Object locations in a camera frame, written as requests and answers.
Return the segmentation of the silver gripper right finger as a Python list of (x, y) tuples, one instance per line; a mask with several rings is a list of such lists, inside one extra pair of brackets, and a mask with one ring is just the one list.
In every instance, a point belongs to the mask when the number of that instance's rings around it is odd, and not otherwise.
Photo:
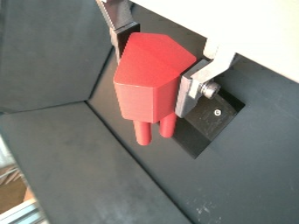
[(177, 98), (175, 114), (186, 117), (206, 96), (211, 99), (221, 90), (214, 78), (229, 70), (235, 61), (237, 53), (222, 43), (209, 38), (201, 58), (182, 73), (182, 80)]

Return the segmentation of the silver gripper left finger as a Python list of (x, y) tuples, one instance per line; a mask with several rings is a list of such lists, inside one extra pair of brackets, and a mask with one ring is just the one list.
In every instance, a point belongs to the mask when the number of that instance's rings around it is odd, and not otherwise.
[(141, 24), (134, 20), (130, 0), (97, 0), (110, 28), (111, 43), (121, 60), (129, 37), (141, 31)]

